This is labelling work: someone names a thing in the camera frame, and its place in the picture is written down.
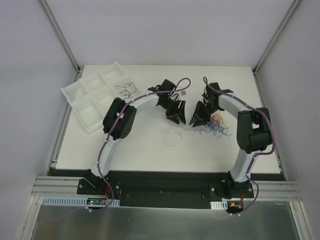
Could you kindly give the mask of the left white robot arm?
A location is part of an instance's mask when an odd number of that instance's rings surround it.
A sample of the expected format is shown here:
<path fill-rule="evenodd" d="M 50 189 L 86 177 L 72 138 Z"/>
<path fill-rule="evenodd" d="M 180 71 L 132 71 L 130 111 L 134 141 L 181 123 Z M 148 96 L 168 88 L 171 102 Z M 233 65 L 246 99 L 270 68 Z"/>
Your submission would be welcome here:
<path fill-rule="evenodd" d="M 190 85 L 191 80 L 187 77 L 179 80 L 177 84 L 165 79 L 162 84 L 148 88 L 144 94 L 129 101 L 115 98 L 102 121 L 103 143 L 97 160 L 85 172 L 78 183 L 78 188 L 80 190 L 89 188 L 94 194 L 99 195 L 110 186 L 106 176 L 110 171 L 114 152 L 131 132 L 138 111 L 161 106 L 165 110 L 166 119 L 175 124 L 185 124 L 186 102 L 178 99 L 178 92 L 186 90 Z"/>

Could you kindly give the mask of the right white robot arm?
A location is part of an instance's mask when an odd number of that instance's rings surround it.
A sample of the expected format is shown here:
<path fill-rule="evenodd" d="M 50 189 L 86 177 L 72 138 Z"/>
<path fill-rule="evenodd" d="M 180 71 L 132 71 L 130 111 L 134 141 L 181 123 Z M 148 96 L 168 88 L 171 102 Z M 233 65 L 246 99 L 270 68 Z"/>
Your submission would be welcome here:
<path fill-rule="evenodd" d="M 266 107 L 254 108 L 238 98 L 230 89 L 221 89 L 217 82 L 207 83 L 198 101 L 189 124 L 204 126 L 217 111 L 227 111 L 237 120 L 236 141 L 239 152 L 232 169 L 231 181 L 225 184 L 225 192 L 237 197 L 243 191 L 241 183 L 250 178 L 252 168 L 261 155 L 270 155 L 275 150 L 275 134 L 270 113 Z"/>

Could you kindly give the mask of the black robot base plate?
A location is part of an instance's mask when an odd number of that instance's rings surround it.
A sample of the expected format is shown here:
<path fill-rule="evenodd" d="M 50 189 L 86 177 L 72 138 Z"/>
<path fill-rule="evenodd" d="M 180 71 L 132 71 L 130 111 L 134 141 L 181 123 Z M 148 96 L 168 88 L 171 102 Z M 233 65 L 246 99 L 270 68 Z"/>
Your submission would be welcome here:
<path fill-rule="evenodd" d="M 122 207 L 209 209 L 222 199 L 254 198 L 246 180 L 233 183 L 229 173 L 115 171 L 104 178 L 90 170 L 77 186 L 79 195 L 106 195 Z"/>

